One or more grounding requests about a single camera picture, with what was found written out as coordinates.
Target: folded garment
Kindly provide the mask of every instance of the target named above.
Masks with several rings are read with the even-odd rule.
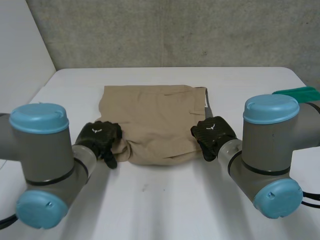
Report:
[[[206,118],[206,90],[186,85],[105,86],[98,120],[121,126],[122,139],[111,149],[116,160],[175,165],[201,154],[190,129]]]
[[[291,96],[295,98],[300,104],[320,100],[320,93],[311,86],[275,91],[272,94]]]

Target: light blue cap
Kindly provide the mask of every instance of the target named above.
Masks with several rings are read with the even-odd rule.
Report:
[[[17,218],[36,229],[57,226],[67,213],[65,202],[46,191],[25,191],[16,202]]]
[[[252,124],[276,124],[295,117],[299,110],[299,103],[292,96],[259,95],[245,102],[243,119]]]
[[[32,103],[14,109],[9,122],[15,129],[31,134],[54,134],[68,128],[66,110],[53,103]]]
[[[302,199],[299,184],[291,178],[284,178],[262,188],[255,195],[253,205],[267,218],[277,219],[292,214]]]

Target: gray concrete wall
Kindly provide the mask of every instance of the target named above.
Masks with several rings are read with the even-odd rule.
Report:
[[[282,66],[320,87],[320,0],[27,3],[57,70]]]

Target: black ring band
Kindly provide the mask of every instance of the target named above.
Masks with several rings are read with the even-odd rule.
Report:
[[[320,114],[320,107],[319,106],[315,105],[312,102],[305,102],[305,104],[310,105],[311,107],[313,107]]]
[[[68,171],[65,175],[62,175],[61,177],[52,179],[52,180],[47,180],[47,181],[30,181],[28,179],[26,179],[26,183],[33,185],[33,186],[47,186],[47,185],[51,185],[51,184],[56,184],[59,183],[65,179],[67,179],[68,177],[70,177],[75,171],[75,165],[73,165],[72,169],[70,171]]]
[[[231,164],[234,162],[234,160],[242,153],[242,151],[238,151],[233,157],[230,159],[229,164],[228,164],[228,174],[230,175],[230,168]]]
[[[74,158],[74,160],[83,167],[83,169],[86,173],[86,178],[89,178],[89,172],[88,172],[87,166],[82,161],[80,161],[78,158]]]
[[[254,172],[256,174],[265,175],[265,176],[281,176],[281,175],[284,175],[284,174],[287,174],[288,172],[290,172],[290,166],[284,170],[281,170],[281,171],[265,171],[265,170],[260,170],[260,169],[257,169],[255,167],[252,167],[252,166],[246,164],[243,159],[242,159],[242,164],[249,171]]]

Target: black cable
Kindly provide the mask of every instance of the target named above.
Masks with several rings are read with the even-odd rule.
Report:
[[[310,193],[310,192],[303,192],[303,197],[304,198],[308,198],[308,199],[312,199],[312,200],[316,200],[316,201],[320,201],[320,194],[315,194],[315,193]],[[313,203],[309,203],[309,202],[305,202],[302,201],[301,204],[311,207],[311,208],[315,208],[315,209],[320,209],[320,205],[317,204],[313,204]]]
[[[301,204],[308,206],[308,207],[311,207],[311,208],[320,209],[320,205],[317,205],[317,204],[313,204],[313,203],[309,203],[309,202],[305,202],[305,201],[302,201]]]
[[[14,224],[18,220],[17,216],[13,214],[3,220],[0,220],[0,230],[9,227],[10,225]]]

